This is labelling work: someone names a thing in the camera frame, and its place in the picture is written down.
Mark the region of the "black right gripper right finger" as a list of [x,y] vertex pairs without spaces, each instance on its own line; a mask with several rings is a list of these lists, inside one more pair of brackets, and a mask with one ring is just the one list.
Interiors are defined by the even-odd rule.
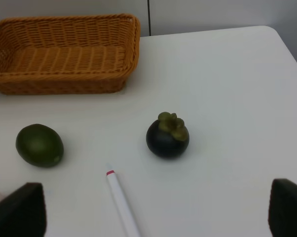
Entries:
[[297,184],[288,179],[273,180],[268,224],[273,237],[297,237]]

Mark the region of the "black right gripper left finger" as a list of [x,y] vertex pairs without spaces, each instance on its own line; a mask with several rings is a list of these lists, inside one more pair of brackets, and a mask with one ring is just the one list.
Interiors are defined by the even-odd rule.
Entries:
[[26,183],[0,201],[0,237],[43,237],[46,228],[41,183]]

